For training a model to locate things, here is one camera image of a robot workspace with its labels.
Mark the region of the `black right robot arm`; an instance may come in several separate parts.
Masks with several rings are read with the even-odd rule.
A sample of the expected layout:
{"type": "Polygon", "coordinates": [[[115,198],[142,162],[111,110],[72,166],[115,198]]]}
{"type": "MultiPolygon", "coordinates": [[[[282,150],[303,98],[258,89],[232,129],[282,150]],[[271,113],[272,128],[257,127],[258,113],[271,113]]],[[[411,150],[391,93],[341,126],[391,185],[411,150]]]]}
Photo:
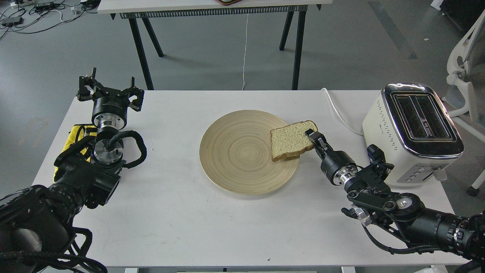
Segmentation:
{"type": "Polygon", "coordinates": [[[412,193],[393,192],[385,179],[394,168],[383,151],[367,147],[370,163],[365,168],[344,151],[335,151],[323,134],[312,129],[305,135],[320,157],[321,170],[333,185],[343,185],[352,203],[341,212],[358,219],[371,242],[390,254],[453,253],[467,259],[456,272],[476,268],[484,272],[484,214],[471,217],[428,209],[412,193]]]}

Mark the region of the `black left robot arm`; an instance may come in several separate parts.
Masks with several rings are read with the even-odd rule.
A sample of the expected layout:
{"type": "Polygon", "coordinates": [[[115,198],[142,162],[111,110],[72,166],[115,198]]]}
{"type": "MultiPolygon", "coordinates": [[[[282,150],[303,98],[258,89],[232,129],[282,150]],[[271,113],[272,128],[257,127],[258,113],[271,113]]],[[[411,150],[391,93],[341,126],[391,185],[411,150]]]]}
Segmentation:
{"type": "Polygon", "coordinates": [[[131,79],[129,88],[106,88],[80,76],[77,99],[93,101],[92,122],[82,125],[74,142],[54,161],[52,185],[32,185],[1,199],[1,272],[36,273],[52,267],[76,273],[106,273],[88,258],[89,229],[75,227],[74,217],[87,207],[108,203],[122,169],[140,165],[147,147],[136,131],[123,131],[127,112],[140,111],[144,90],[131,79]]]}

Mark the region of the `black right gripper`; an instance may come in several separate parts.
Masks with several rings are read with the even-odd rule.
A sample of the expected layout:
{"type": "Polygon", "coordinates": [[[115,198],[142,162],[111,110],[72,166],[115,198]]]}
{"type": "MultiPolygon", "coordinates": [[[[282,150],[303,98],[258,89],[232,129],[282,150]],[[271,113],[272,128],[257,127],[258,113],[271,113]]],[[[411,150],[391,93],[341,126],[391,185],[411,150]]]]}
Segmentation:
{"type": "Polygon", "coordinates": [[[335,151],[321,133],[315,133],[312,129],[305,131],[310,139],[317,155],[322,160],[321,171],[333,185],[344,185],[357,176],[355,161],[344,151],[335,151]]]}

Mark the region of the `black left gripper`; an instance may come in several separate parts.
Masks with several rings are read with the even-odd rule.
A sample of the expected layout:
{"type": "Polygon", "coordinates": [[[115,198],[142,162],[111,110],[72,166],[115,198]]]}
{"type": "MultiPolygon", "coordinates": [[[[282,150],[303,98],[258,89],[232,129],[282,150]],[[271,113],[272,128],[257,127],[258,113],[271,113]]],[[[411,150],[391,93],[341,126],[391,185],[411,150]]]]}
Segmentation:
{"type": "Polygon", "coordinates": [[[96,118],[101,114],[115,114],[120,118],[127,116],[128,107],[140,112],[144,100],[144,90],[135,86],[135,78],[131,77],[131,86],[124,90],[112,88],[99,89],[99,82],[95,79],[97,68],[92,73],[79,77],[78,100],[94,101],[92,117],[96,118]]]}

